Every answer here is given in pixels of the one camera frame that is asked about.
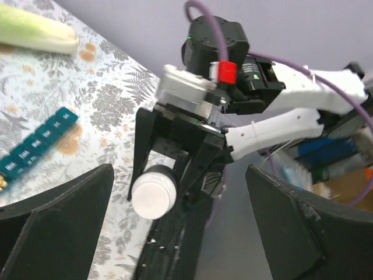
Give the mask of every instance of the zip tie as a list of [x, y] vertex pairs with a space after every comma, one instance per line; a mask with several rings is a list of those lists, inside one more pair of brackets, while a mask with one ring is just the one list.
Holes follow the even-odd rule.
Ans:
[[255, 145], [256, 145], [256, 150], [261, 150], [261, 147], [259, 146], [259, 138], [258, 138], [258, 134], [256, 134], [256, 129], [255, 129], [255, 121], [251, 121], [251, 126], [252, 126], [252, 131], [254, 132], [254, 137], [255, 137]]
[[310, 77], [312, 79], [312, 84], [316, 85], [316, 73], [315, 73], [315, 71], [310, 70], [309, 67], [308, 67], [308, 65], [304, 65], [303, 67], [305, 69], [309, 70], [309, 75], [310, 75]]

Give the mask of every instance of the white bottle cap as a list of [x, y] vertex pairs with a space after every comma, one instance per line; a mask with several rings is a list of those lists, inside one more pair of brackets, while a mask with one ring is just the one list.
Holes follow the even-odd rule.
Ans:
[[133, 184], [133, 209], [145, 219], [162, 217], [174, 206], [175, 200], [176, 186], [162, 173], [143, 173]]

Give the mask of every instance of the floral tablecloth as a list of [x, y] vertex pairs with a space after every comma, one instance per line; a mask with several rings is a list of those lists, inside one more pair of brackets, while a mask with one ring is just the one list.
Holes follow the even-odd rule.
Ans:
[[[154, 104], [158, 79], [50, 0], [0, 0], [60, 20], [80, 36], [74, 55], [0, 45], [0, 155], [60, 107], [79, 123], [36, 167], [0, 193], [0, 206], [112, 163], [115, 181], [89, 279], [131, 278], [150, 223], [126, 201], [132, 171], [135, 112]], [[161, 160], [153, 156], [150, 161]]]

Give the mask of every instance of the pill organizer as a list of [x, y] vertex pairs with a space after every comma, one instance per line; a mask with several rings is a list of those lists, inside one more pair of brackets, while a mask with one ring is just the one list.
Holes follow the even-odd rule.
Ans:
[[62, 107], [0, 160], [0, 191], [31, 168], [78, 120]]

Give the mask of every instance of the cable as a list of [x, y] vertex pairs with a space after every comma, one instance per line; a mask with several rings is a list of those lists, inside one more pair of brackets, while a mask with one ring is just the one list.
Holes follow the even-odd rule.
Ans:
[[228, 61], [228, 48], [226, 44], [226, 39], [224, 38], [224, 34], [220, 28], [219, 23], [217, 22], [216, 18], [213, 16], [213, 14], [210, 12], [210, 10], [201, 2], [198, 0], [188, 0], [184, 4], [184, 11], [186, 18], [192, 22], [192, 16], [190, 13], [191, 8], [198, 9], [203, 16], [206, 17], [206, 20], [209, 22], [210, 27], [212, 29], [212, 33], [215, 36], [216, 45], [218, 49], [218, 56], [220, 61]]
[[[197, 0], [189, 0], [185, 3], [185, 14], [186, 14], [186, 16], [187, 16], [187, 18], [190, 22], [192, 21], [192, 17], [191, 17], [190, 12], [189, 12], [189, 9], [191, 7], [198, 8], [203, 13], [203, 15], [206, 16], [207, 20], [209, 21], [209, 23], [211, 25], [212, 32], [214, 33], [214, 36], [216, 38], [216, 43], [218, 45], [219, 60], [228, 60], [228, 50], [227, 50], [226, 42], [224, 40], [224, 35], [223, 35], [223, 32], [221, 31], [221, 28], [220, 28], [217, 20], [215, 19], [215, 17], [211, 14], [209, 9], [207, 7], [205, 7], [201, 2], [199, 2]], [[281, 58], [276, 58], [276, 57], [273, 57], [273, 56], [270, 56], [270, 55], [263, 55], [261, 53], [254, 52], [254, 51], [250, 51], [249, 55], [263, 57], [263, 58], [266, 58], [268, 60], [287, 65], [288, 67], [293, 68], [294, 70], [296, 70], [296, 71], [298, 71], [298, 72], [300, 72], [300, 73], [302, 73], [306, 76], [311, 76], [312, 75], [311, 71], [304, 68], [303, 66], [299, 66], [297, 64], [294, 64], [290, 61], [287, 61], [287, 60], [284, 60], [284, 59], [281, 59]], [[369, 129], [371, 130], [371, 132], [373, 134], [373, 121], [372, 121], [370, 115], [367, 113], [367, 111], [365, 111], [364, 108], [360, 106], [360, 104], [358, 104], [353, 99], [351, 99], [343, 90], [341, 90], [339, 87], [337, 87], [332, 82], [330, 82], [330, 81], [328, 81], [328, 80], [324, 79], [323, 77], [321, 77], [319, 75], [316, 75], [316, 74], [314, 74], [314, 77], [315, 77], [316, 81], [321, 82], [324, 85], [328, 86], [329, 88], [333, 89], [337, 94], [339, 94], [342, 98], [344, 98], [345, 101], [350, 103], [350, 105], [352, 105], [355, 108], [355, 110], [359, 113], [359, 115], [362, 116], [363, 119], [365, 119]], [[355, 204], [359, 203], [369, 193], [369, 191], [372, 187], [373, 187], [373, 176], [370, 178], [367, 186], [363, 189], [363, 191], [361, 193], [359, 193], [359, 195], [356, 196], [355, 199], [353, 199], [351, 202], [349, 202], [348, 205], [349, 206], [354, 206]]]
[[[284, 59], [281, 59], [281, 58], [277, 58], [277, 57], [273, 57], [273, 56], [270, 56], [270, 55], [263, 55], [261, 53], [254, 52], [254, 51], [250, 51], [249, 54], [254, 55], [254, 56], [258, 56], [258, 57], [263, 57], [263, 58], [269, 59], [271, 61], [284, 64], [284, 65], [286, 65], [290, 68], [293, 68], [294, 70], [296, 70], [296, 71], [298, 71], [298, 72], [300, 72], [300, 73], [302, 73], [306, 76], [314, 75], [316, 81], [321, 82], [324, 85], [330, 87], [336, 93], [338, 93], [342, 98], [344, 98], [345, 101], [350, 103], [350, 105], [354, 107], [354, 109], [359, 113], [359, 115], [362, 116], [363, 119], [365, 119], [369, 129], [371, 130], [371, 132], [373, 134], [373, 121], [372, 121], [370, 115], [367, 113], [367, 111], [365, 111], [365, 109], [360, 104], [358, 104], [353, 99], [351, 99], [343, 90], [341, 90], [339, 87], [337, 87], [332, 82], [328, 81], [327, 79], [324, 79], [323, 77], [321, 77], [319, 75], [312, 74], [311, 71], [304, 68], [303, 66], [299, 66], [299, 65], [294, 64], [290, 61], [287, 61], [287, 60], [284, 60]], [[370, 178], [367, 186], [362, 190], [362, 192], [359, 193], [359, 195], [356, 196], [352, 201], [350, 201], [348, 203], [348, 205], [349, 206], [354, 206], [355, 204], [359, 203], [369, 193], [369, 191], [371, 190], [372, 187], [373, 187], [373, 176]]]
[[273, 174], [276, 177], [280, 177], [279, 171], [277, 170], [277, 167], [276, 167], [276, 164], [275, 164], [275, 160], [273, 159], [273, 156], [272, 156], [272, 154], [271, 154], [271, 152], [269, 151], [268, 148], [266, 148], [266, 154], [267, 154], [267, 158], [268, 158], [270, 168], [272, 169]]

